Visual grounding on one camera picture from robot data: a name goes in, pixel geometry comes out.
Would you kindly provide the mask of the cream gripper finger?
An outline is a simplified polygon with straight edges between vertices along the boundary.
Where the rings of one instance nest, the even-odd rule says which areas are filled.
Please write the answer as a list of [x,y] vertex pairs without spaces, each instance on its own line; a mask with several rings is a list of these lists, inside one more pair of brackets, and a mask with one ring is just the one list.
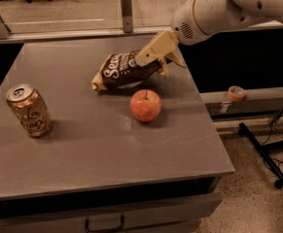
[[167,68],[167,61],[165,58],[163,58],[161,61],[160,61],[160,64],[161,64],[161,68],[160,68],[160,71],[159,73],[165,77],[169,77],[169,72],[168,72],[168,68]]
[[186,65],[185,63],[174,53],[172,52],[170,55],[169,55],[169,59],[174,62],[176,65],[182,67],[182,68],[186,68]]

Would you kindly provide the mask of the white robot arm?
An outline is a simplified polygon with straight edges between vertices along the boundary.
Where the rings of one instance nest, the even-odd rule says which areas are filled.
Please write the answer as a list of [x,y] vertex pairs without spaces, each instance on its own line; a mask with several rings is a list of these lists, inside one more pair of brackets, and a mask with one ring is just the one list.
[[166,76],[167,60],[184,65],[174,53],[180,44],[195,45],[220,32],[269,20],[283,24],[283,0],[189,0],[174,13],[170,28],[139,51],[135,62],[143,67],[158,61],[161,73]]

